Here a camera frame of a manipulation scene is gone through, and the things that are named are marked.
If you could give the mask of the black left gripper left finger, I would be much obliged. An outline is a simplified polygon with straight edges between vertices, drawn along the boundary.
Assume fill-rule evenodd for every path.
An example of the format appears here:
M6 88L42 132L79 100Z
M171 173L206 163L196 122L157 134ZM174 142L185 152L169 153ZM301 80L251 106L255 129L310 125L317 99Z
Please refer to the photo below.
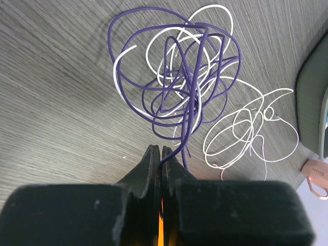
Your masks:
M157 245L160 149L114 184L31 184L1 211L1 245Z

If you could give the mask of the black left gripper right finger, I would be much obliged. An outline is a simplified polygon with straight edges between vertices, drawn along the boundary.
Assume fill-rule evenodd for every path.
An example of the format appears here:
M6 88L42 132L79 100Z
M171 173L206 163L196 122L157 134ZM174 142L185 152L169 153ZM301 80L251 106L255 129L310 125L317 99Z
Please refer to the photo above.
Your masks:
M311 245L315 232L295 190L280 181L195 178L164 147L164 245Z

